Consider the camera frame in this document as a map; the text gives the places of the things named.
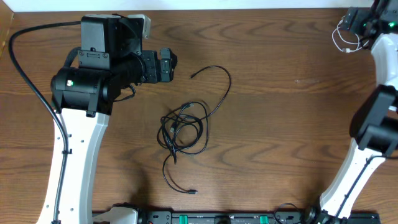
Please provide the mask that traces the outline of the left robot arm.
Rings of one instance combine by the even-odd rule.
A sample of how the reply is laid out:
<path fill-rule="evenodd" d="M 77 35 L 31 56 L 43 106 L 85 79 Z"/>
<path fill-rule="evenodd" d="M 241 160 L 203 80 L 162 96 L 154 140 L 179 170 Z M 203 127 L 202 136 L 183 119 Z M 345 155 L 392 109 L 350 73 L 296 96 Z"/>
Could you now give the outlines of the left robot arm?
<path fill-rule="evenodd" d="M 55 137 L 49 184 L 39 223 L 91 223 L 96 164 L 113 104 L 121 90 L 171 82 L 177 57 L 169 48 L 144 50 L 151 20 L 88 14 L 81 46 L 52 78 Z"/>

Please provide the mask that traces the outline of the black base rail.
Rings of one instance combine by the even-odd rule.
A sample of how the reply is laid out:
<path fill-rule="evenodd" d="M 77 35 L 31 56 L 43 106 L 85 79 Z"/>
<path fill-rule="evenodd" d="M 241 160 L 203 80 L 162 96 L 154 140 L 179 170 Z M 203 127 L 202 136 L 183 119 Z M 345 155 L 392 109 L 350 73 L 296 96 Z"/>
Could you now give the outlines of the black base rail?
<path fill-rule="evenodd" d="M 347 223 L 381 224 L 377 213 L 353 213 L 349 218 L 319 217 L 312 208 L 304 212 L 297 208 L 280 206 L 273 212 L 176 212 L 173 210 L 146 210 L 132 204 L 119 203 L 106 212 L 93 212 L 94 223 L 132 224 L 294 224 L 294 223 Z"/>

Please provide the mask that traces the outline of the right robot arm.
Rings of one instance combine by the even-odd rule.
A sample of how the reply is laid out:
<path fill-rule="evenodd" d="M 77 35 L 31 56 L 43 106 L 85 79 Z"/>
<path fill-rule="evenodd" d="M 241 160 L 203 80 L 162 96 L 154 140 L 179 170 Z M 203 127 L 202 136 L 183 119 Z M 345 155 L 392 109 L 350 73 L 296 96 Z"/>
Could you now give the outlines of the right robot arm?
<path fill-rule="evenodd" d="M 299 223 L 380 223 L 378 214 L 352 213 L 358 195 L 373 172 L 397 150 L 397 1 L 374 1 L 369 9 L 351 7 L 339 27 L 361 36 L 376 66 L 376 89 L 351 120 L 348 154 L 331 185 Z"/>

